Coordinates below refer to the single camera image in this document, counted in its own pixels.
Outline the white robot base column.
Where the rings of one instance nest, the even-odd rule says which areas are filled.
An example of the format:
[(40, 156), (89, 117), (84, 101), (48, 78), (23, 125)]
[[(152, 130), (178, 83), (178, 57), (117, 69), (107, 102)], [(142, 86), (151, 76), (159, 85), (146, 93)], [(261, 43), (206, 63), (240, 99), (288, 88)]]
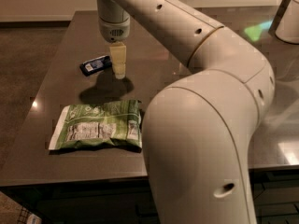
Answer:
[(269, 33), (286, 43), (299, 44), (299, 0), (281, 0)]

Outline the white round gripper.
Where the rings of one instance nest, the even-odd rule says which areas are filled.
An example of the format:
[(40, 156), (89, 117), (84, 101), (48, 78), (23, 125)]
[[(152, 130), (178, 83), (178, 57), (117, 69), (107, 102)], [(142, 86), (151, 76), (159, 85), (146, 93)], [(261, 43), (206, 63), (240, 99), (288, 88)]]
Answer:
[(115, 78), (125, 78), (126, 46), (122, 42), (118, 41), (123, 41), (130, 34), (130, 18), (100, 17), (99, 30), (106, 42), (112, 43), (109, 47), (109, 50)]

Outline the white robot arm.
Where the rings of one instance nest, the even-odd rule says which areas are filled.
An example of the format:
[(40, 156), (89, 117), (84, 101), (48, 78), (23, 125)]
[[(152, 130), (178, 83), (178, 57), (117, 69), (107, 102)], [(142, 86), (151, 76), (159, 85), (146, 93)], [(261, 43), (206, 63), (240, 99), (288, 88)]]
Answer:
[(142, 124), (161, 224), (257, 224), (248, 150), (274, 98), (270, 63), (179, 0), (98, 0), (98, 11), (129, 13), (190, 71), (151, 100)]

